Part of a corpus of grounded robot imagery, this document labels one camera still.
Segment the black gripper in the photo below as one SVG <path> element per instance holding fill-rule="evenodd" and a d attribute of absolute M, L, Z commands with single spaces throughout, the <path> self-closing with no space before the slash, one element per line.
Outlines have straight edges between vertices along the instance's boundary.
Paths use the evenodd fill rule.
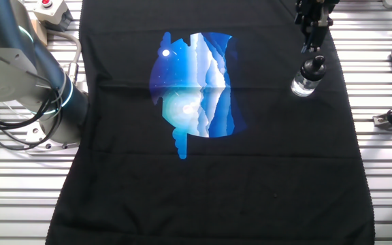
<path fill-rule="evenodd" d="M 304 43 L 301 53 L 320 50 L 333 20 L 329 17 L 340 0 L 297 0 L 295 24 L 301 25 Z"/>

